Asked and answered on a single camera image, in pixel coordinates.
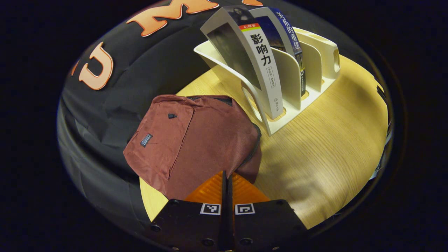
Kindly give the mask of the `white plastic bookshelf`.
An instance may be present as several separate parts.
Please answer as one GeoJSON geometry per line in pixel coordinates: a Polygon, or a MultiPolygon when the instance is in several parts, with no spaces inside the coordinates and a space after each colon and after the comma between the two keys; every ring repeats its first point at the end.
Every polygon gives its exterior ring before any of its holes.
{"type": "Polygon", "coordinates": [[[299,97],[298,81],[301,70],[298,69],[297,62],[288,53],[275,50],[285,109],[285,114],[277,119],[271,119],[265,114],[262,92],[247,78],[229,67],[210,41],[194,48],[195,53],[208,64],[221,82],[234,86],[236,91],[232,92],[232,96],[236,96],[238,92],[244,94],[243,104],[250,109],[250,114],[262,123],[270,136],[318,99],[340,73],[340,55],[336,43],[307,30],[297,27],[293,30],[301,43],[308,96],[299,97]]]}

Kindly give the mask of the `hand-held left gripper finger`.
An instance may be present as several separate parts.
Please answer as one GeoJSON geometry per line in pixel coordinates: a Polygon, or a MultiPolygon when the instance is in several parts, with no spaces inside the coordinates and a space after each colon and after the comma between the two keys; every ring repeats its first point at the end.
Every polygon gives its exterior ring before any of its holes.
{"type": "Polygon", "coordinates": [[[227,181],[235,252],[297,252],[308,229],[284,199],[269,199],[237,173],[227,181]]]}
{"type": "Polygon", "coordinates": [[[169,200],[150,224],[150,239],[170,252],[219,252],[227,192],[227,175],[221,171],[185,200],[169,200]]]}

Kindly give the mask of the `blue night city book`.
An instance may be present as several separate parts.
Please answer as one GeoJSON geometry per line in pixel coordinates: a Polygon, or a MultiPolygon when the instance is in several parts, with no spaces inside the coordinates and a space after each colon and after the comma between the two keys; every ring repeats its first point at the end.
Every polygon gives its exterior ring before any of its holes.
{"type": "Polygon", "coordinates": [[[259,7],[249,11],[262,27],[271,48],[288,53],[296,59],[300,71],[301,96],[306,93],[306,75],[303,52],[298,37],[287,19],[278,8],[259,7]]]}

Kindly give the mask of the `maroon schoolbag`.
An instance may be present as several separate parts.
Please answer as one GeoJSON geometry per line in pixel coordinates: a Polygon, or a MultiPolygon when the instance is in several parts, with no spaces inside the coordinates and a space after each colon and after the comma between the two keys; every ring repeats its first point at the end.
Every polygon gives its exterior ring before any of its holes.
{"type": "Polygon", "coordinates": [[[230,96],[159,95],[124,149],[130,166],[167,199],[185,200],[225,171],[255,183],[262,132],[230,96]]]}

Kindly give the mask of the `white portrait cover book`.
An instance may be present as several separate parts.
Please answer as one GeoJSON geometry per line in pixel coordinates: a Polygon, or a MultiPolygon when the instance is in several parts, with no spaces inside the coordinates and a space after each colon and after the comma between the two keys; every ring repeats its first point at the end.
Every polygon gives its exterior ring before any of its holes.
{"type": "Polygon", "coordinates": [[[275,56],[261,24],[248,8],[242,5],[221,7],[200,30],[227,66],[260,91],[266,114],[272,119],[280,116],[283,99],[275,56]]]}

